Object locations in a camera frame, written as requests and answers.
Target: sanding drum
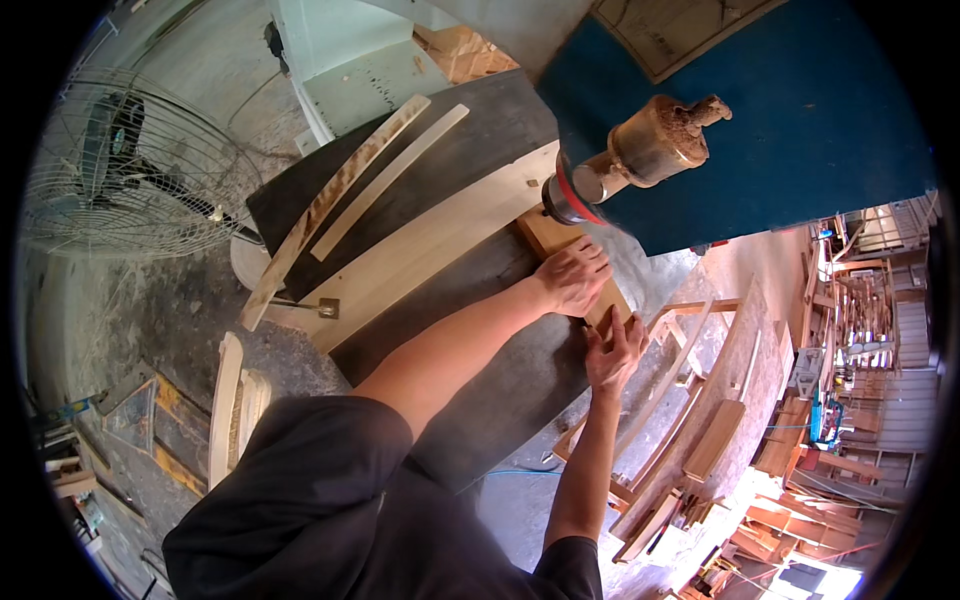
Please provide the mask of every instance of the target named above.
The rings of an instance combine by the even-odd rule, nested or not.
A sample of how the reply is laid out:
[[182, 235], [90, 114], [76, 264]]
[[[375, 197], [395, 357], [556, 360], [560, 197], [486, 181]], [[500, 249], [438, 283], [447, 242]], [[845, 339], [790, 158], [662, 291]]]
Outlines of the sanding drum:
[[703, 128], [733, 113], [716, 95], [689, 107], [659, 94], [607, 135], [607, 150], [572, 170], [557, 156], [557, 174], [543, 185], [548, 214], [566, 225], [603, 223], [595, 207], [628, 184], [653, 187], [710, 156]]

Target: concrete floor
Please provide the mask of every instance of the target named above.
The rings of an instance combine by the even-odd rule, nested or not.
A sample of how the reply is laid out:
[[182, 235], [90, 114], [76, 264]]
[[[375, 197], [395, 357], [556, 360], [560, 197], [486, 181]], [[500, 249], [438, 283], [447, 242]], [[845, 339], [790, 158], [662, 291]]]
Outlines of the concrete floor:
[[[262, 39], [270, 19], [265, 3], [207, 0], [159, 42], [144, 47], [144, 40], [151, 39], [150, 21], [166, 19], [176, 12], [174, 5], [186, 4], [182, 0], [148, 4], [122, 25], [117, 41], [101, 48], [96, 61], [135, 62], [137, 70], [205, 110], [231, 131], [268, 180], [299, 158], [293, 140], [307, 124], [292, 87], [278, 74], [276, 59]], [[615, 230], [592, 233], [608, 248], [628, 303], [645, 319], [669, 300], [742, 296], [752, 274], [760, 278], [775, 318], [788, 318], [803, 281], [800, 232], [733, 240], [709, 251], [699, 263], [686, 251], [646, 257], [636, 240]], [[230, 268], [226, 245], [154, 262], [89, 261], [25, 251], [21, 263], [26, 369], [30, 387], [44, 406], [99, 392], [119, 381], [142, 357], [209, 409], [219, 362], [217, 348], [226, 330], [236, 332], [243, 342], [244, 366], [270, 375], [274, 398], [331, 394], [347, 388], [329, 358], [318, 355], [305, 337], [268, 323], [250, 333], [236, 323], [248, 291]], [[707, 365], [722, 341], [716, 319], [711, 318], [705, 341], [697, 348]], [[624, 422], [648, 397], [674, 351], [655, 348], [644, 358], [624, 401]], [[556, 460], [543, 465], [542, 453], [587, 405], [588, 394], [584, 394], [498, 470], [555, 466]], [[667, 398], [618, 463], [618, 470], [636, 469], [645, 460], [679, 405], [676, 398]], [[78, 423], [110, 461], [117, 488], [132, 498], [149, 523], [148, 530], [142, 530], [105, 503], [103, 555], [128, 588], [142, 593], [149, 578], [138, 555], [144, 549], [158, 553], [163, 536], [197, 497], [151, 460], [104, 436], [89, 414], [80, 416]], [[497, 474], [485, 483], [480, 515], [508, 556], [523, 568], [532, 569], [540, 555], [558, 479], [556, 475]], [[613, 516], [609, 511], [608, 521]], [[644, 583], [656, 579], [656, 573], [641, 565], [613, 565], [610, 558], [618, 547], [617, 540], [605, 533], [600, 542], [605, 592], [609, 598], [632, 598]], [[157, 588], [152, 597], [163, 597], [163, 593]]]

